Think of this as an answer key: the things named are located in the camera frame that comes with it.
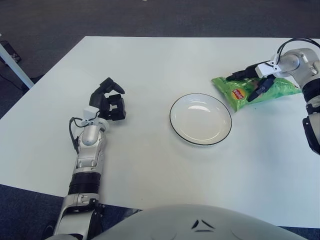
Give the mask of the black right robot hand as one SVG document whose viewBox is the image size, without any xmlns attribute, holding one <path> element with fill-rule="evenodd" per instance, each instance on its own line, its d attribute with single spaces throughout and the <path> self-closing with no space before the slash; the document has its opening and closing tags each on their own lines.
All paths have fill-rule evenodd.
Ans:
<svg viewBox="0 0 320 240">
<path fill-rule="evenodd" d="M 258 74 L 255 70 L 255 68 L 259 64 L 254 64 L 248 66 L 244 70 L 240 70 L 237 72 L 232 73 L 230 76 L 226 78 L 227 81 L 242 81 L 246 79 L 252 79 L 252 78 L 258 78 Z M 265 78 L 261 78 L 260 81 L 257 83 L 257 87 L 254 89 L 254 91 L 249 95 L 247 98 L 248 102 L 252 102 L 256 98 L 258 98 L 261 94 L 266 93 L 271 86 L 274 84 L 275 76 L 268 75 Z"/>
</svg>

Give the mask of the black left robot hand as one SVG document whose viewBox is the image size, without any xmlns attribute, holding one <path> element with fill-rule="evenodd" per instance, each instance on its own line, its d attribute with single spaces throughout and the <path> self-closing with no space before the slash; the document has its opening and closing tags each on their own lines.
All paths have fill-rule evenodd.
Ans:
<svg viewBox="0 0 320 240">
<path fill-rule="evenodd" d="M 100 83 L 91 94 L 89 106 L 98 109 L 96 116 L 104 120 L 119 121 L 126 117 L 124 89 L 110 77 Z"/>
</svg>

